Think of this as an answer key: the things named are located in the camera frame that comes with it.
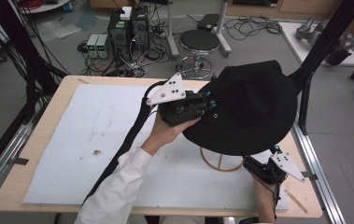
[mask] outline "human hand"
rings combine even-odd
[[[178,124],[177,126],[170,126],[166,122],[162,121],[159,113],[157,113],[152,131],[141,147],[153,156],[162,146],[174,141],[180,133],[191,127],[199,120],[200,118],[186,121]]]

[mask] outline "white 3d-printed part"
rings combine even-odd
[[[281,170],[292,175],[293,177],[295,177],[301,182],[305,181],[302,173],[299,171],[298,167],[296,166],[295,161],[290,156],[290,153],[277,153],[271,155],[270,158]]]
[[[147,100],[147,105],[158,105],[185,98],[186,93],[182,75],[176,73]]]

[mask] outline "stool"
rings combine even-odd
[[[200,55],[210,54],[219,46],[216,35],[204,30],[189,30],[179,39],[180,46],[192,52],[194,56],[183,58],[177,65],[177,70],[185,77],[201,79],[214,74],[212,64]]]

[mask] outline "human arm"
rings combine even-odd
[[[75,224],[126,223],[152,156],[197,121],[170,127],[157,115],[148,139],[119,157],[118,168],[82,205]]]
[[[273,194],[275,185],[265,185],[255,176],[253,176],[253,183],[259,222],[276,223]]]

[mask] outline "computer tower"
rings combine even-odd
[[[133,54],[130,51],[134,50],[131,21],[121,20],[120,13],[115,11],[110,16],[107,32],[115,61],[120,62],[123,59],[125,62],[130,62],[132,60],[131,55]]]
[[[133,15],[131,21],[133,24],[135,49],[140,49],[140,50],[149,49],[148,13],[149,11],[147,6],[133,8]]]

